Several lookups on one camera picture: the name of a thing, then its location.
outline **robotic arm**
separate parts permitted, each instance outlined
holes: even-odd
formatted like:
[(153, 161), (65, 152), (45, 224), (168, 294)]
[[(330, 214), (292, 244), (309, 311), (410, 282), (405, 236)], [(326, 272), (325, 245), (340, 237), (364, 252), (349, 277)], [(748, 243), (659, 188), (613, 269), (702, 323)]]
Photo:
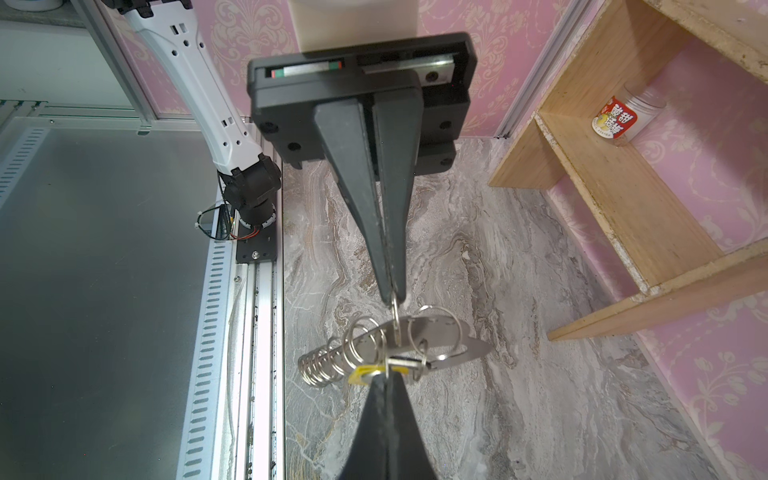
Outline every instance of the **robotic arm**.
[(248, 134), (232, 105), (198, 31), (191, 1), (102, 1), (141, 36), (192, 111), (224, 182), (224, 200), (237, 209), (246, 227), (271, 225), (280, 170)]
[[(224, 182), (224, 200), (249, 229), (269, 227), (280, 171), (232, 105), (191, 0), (102, 1), (124, 15), (192, 110)], [(331, 163), (365, 238), (382, 301), (393, 312), (406, 298), (413, 177), (452, 166), (476, 65), (466, 33), (258, 58), (248, 65), (254, 123), (286, 164)], [(239, 260), (250, 261), (240, 252), (250, 241), (238, 243)]]

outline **gray marble countertop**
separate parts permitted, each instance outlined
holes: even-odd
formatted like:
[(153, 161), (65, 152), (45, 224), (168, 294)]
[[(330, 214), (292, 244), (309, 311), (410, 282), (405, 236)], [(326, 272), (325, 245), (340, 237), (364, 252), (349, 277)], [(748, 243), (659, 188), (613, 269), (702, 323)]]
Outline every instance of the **gray marble countertop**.
[(0, 0), (0, 20), (85, 28), (85, 23), (83, 23), (80, 15), (78, 15), (74, 6), (68, 0), (61, 7), (47, 12), (22, 12), (21, 10), (9, 7), (4, 1)]
[[(547, 340), (608, 301), (540, 192), (487, 186), (507, 144), (462, 140), (415, 180), (403, 310), (448, 307), (494, 346), (409, 387), (438, 477), (716, 478), (631, 337)], [(283, 189), (286, 477), (336, 478), (366, 387), (309, 387), (296, 360), (386, 309), (327, 162), (286, 167)]]

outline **floral wallpaper pattern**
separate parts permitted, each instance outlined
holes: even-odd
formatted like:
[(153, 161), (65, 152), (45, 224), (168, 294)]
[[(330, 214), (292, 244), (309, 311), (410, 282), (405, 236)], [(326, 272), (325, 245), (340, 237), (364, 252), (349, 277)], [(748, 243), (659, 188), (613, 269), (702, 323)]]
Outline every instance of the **floral wallpaper pattern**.
[[(634, 146), (724, 252), (768, 237), (768, 86), (698, 40), (654, 86), (668, 106)], [(549, 195), (606, 290), (636, 293), (573, 183)], [(638, 338), (727, 474), (768, 480), (768, 292)]]
[[(478, 68), (462, 135), (496, 133), (567, 6), (568, 0), (419, 0), (419, 35), (466, 31), (475, 44)], [(194, 10), (234, 104), (248, 115), (248, 61), (298, 49), (287, 0), (210, 0), (195, 2)], [(188, 114), (125, 20), (114, 11), (106, 15), (155, 111), (161, 117)]]

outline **wooden shelf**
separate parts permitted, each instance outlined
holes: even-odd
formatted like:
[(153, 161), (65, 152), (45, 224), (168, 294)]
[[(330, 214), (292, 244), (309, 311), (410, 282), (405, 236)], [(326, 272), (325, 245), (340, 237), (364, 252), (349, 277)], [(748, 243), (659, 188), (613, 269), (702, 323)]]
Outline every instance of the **wooden shelf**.
[(568, 174), (640, 289), (552, 340), (631, 333), (768, 290), (768, 240), (723, 255), (633, 146), (591, 129), (611, 95), (650, 83), (689, 32), (766, 80), (768, 19), (756, 12), (723, 0), (606, 0), (491, 178), (546, 189)]
[(625, 335), (768, 290), (768, 239), (700, 266), (548, 334), (550, 340)]
[(645, 0), (744, 70), (768, 83), (768, 17), (724, 0)]
[(565, 175), (562, 165), (533, 118), (528, 121), (491, 179), (491, 187), (552, 188)]
[(591, 119), (535, 119), (641, 292), (723, 256), (632, 145), (598, 137)]

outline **red label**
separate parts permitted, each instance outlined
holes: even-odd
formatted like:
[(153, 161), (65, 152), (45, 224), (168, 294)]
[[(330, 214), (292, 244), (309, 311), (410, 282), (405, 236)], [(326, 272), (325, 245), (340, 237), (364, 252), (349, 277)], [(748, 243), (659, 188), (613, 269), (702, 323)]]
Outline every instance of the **red label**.
[(637, 114), (612, 97), (592, 121), (594, 131), (606, 138), (618, 138), (637, 121)]

